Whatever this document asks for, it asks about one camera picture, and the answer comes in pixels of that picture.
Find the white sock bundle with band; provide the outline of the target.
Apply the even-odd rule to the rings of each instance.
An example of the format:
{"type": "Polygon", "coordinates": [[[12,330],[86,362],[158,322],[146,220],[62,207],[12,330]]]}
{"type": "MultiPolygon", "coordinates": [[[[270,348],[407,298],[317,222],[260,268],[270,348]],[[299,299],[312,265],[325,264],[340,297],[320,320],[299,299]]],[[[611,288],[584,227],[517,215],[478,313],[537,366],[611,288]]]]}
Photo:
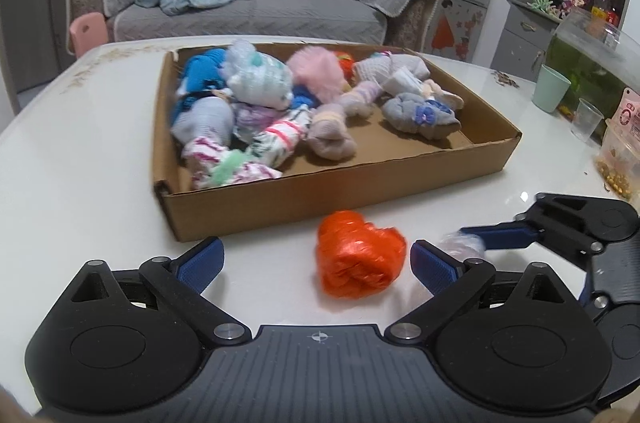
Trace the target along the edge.
{"type": "Polygon", "coordinates": [[[440,87],[431,78],[418,79],[405,66],[393,72],[382,84],[382,89],[391,96],[408,92],[427,100],[436,100],[454,111],[462,110],[464,107],[464,100],[460,96],[440,87]]]}

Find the grey quilted sofa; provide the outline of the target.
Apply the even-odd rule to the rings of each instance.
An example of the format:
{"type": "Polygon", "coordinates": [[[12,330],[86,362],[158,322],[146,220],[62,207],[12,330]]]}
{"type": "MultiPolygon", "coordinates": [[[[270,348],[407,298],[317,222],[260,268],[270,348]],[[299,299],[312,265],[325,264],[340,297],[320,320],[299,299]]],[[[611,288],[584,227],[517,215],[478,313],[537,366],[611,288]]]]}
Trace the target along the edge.
{"type": "Polygon", "coordinates": [[[421,51],[434,16],[425,0],[413,0],[399,18],[388,18],[360,0],[236,0],[209,10],[168,16],[134,0],[67,0],[67,19],[104,15],[108,40],[161,37],[270,35],[406,47],[421,51]]]}

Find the light blue sock bundle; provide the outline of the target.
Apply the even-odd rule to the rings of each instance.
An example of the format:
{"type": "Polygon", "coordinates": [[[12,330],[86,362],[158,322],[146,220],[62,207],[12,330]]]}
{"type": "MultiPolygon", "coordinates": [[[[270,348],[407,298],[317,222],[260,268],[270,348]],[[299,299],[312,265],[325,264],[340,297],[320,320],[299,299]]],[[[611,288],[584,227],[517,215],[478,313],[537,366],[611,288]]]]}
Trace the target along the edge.
{"type": "Polygon", "coordinates": [[[195,138],[206,137],[229,146],[234,126],[231,104],[219,97],[198,99],[181,112],[170,128],[171,135],[185,146],[195,138]]]}

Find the pink plastic chair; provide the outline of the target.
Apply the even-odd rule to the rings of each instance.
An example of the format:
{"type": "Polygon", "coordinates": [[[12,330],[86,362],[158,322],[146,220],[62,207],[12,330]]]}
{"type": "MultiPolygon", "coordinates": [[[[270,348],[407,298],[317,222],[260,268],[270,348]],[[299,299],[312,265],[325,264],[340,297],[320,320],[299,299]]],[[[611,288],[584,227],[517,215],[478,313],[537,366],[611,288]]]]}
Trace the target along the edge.
{"type": "Polygon", "coordinates": [[[70,24],[70,41],[77,58],[93,48],[108,43],[108,33],[104,15],[89,12],[74,19],[70,24]]]}

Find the snack container with nuts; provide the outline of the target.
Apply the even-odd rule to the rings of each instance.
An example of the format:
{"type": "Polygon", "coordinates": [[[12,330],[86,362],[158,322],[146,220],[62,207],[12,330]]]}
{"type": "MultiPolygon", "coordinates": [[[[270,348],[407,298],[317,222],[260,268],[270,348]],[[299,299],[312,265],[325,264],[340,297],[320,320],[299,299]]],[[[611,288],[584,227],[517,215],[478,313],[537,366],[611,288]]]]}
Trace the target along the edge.
{"type": "Polygon", "coordinates": [[[605,121],[602,146],[594,158],[605,186],[629,203],[639,204],[639,145],[614,120],[605,121]]]}

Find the green plastic cup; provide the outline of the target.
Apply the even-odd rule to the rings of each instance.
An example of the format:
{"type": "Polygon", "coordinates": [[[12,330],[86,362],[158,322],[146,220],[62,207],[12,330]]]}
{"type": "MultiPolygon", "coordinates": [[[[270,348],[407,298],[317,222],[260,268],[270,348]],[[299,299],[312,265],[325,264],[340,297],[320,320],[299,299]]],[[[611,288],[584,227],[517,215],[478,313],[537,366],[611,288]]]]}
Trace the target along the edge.
{"type": "Polygon", "coordinates": [[[570,80],[560,72],[541,65],[532,97],[533,104],[546,113],[553,113],[570,88],[570,80]]]}

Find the white pink green sock bundle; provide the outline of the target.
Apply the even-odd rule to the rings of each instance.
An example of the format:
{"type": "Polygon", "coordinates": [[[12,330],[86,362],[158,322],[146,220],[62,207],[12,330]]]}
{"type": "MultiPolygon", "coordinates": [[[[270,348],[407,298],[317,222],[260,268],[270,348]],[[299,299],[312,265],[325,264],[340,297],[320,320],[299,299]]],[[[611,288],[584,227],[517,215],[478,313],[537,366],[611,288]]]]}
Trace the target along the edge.
{"type": "Polygon", "coordinates": [[[182,158],[191,173],[192,188],[205,190],[262,180],[278,179],[282,172],[213,138],[198,137],[187,143],[182,158]]]}

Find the grey sock with blue flower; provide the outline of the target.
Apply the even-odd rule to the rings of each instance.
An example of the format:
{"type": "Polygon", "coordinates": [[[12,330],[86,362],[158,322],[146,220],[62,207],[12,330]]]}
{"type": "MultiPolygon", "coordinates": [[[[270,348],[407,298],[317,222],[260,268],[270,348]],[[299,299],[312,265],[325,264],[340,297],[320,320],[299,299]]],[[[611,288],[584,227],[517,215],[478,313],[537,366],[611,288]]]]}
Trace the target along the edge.
{"type": "Polygon", "coordinates": [[[411,92],[387,100],[382,105],[382,115],[396,130],[426,140],[444,140],[461,129],[460,120],[448,105],[411,92]]]}

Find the clear plastic bundle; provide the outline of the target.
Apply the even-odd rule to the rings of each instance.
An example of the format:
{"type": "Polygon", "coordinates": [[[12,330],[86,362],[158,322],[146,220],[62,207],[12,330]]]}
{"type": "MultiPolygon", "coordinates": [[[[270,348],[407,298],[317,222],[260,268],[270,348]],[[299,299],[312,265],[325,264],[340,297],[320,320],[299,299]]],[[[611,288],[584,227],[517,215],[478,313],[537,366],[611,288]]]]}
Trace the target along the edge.
{"type": "Polygon", "coordinates": [[[466,261],[470,258],[483,258],[485,256],[485,244],[477,235],[469,235],[457,231],[449,233],[442,238],[438,246],[443,252],[457,261],[466,261]]]}

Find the brown cardboard box tray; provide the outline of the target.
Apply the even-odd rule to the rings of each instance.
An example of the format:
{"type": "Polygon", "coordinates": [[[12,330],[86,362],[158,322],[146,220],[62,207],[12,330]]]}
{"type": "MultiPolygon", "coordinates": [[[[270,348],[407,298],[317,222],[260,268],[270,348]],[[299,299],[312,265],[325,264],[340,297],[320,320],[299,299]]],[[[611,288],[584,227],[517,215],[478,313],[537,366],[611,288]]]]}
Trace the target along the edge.
{"type": "Polygon", "coordinates": [[[355,156],[330,163],[299,148],[278,179],[195,190],[169,132],[178,77],[200,47],[168,52],[160,70],[152,150],[153,189],[169,229],[179,242],[222,237],[397,200],[499,172],[522,138],[521,131],[478,94],[433,61],[434,81],[460,96],[461,129],[427,142],[399,135],[380,112],[350,130],[355,156]]]}

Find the lilac sock bundle with band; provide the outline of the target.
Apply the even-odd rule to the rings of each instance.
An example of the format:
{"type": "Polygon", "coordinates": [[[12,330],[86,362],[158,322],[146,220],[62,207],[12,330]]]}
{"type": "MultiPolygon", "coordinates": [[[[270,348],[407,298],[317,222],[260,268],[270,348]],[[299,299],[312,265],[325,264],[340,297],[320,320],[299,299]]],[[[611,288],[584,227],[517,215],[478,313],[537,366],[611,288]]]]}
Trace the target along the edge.
{"type": "Polygon", "coordinates": [[[357,151],[357,143],[349,134],[347,120],[353,117],[370,117],[373,103],[382,92],[378,83],[363,80],[334,102],[321,105],[314,113],[306,138],[311,151],[323,160],[333,162],[353,157],[357,151]]]}

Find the grey knitted sock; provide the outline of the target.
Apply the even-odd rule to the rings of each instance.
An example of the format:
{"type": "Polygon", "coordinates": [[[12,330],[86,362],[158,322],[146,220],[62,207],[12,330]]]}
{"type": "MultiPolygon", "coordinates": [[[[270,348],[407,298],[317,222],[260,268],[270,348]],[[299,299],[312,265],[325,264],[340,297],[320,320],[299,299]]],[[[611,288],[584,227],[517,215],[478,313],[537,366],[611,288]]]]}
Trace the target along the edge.
{"type": "Polygon", "coordinates": [[[414,54],[376,52],[367,59],[358,61],[352,67],[352,71],[358,80],[370,80],[382,88],[393,72],[405,66],[420,80],[430,78],[431,71],[425,61],[414,54]]]}

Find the orange sock bundle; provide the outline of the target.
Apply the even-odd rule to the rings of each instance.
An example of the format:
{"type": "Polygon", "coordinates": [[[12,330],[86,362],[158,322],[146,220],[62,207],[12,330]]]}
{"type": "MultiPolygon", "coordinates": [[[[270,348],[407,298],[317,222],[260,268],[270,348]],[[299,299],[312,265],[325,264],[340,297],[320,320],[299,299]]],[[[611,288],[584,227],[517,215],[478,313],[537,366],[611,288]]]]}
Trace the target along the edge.
{"type": "Polygon", "coordinates": [[[338,64],[346,79],[352,78],[352,67],[354,66],[354,58],[347,52],[335,51],[334,56],[337,58],[338,64]]]}
{"type": "Polygon", "coordinates": [[[316,245],[320,287],[336,299],[382,293],[399,277],[407,247],[396,228],[376,227],[352,210],[326,216],[316,245]]]}

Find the clear plastic cup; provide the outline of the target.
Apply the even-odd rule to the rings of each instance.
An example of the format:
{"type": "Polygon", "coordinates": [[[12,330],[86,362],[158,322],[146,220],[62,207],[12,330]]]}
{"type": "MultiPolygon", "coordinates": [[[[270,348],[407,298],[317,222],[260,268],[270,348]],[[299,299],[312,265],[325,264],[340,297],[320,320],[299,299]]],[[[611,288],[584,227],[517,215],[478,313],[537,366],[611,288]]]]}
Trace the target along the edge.
{"type": "Polygon", "coordinates": [[[590,141],[600,144],[602,135],[598,129],[602,123],[603,114],[592,103],[584,98],[578,100],[578,107],[575,111],[570,131],[584,143],[590,141]]]}

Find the pink fluffy sock bundle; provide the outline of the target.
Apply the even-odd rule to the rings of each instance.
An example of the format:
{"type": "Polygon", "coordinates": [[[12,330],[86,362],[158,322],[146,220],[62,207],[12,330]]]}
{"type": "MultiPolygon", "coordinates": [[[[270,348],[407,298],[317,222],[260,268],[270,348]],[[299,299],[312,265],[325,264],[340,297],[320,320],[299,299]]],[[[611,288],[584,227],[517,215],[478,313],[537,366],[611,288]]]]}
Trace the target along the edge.
{"type": "Polygon", "coordinates": [[[292,72],[293,85],[304,86],[321,103],[331,103],[343,94],[346,79],[340,61],[333,51],[307,46],[286,61],[292,72]]]}

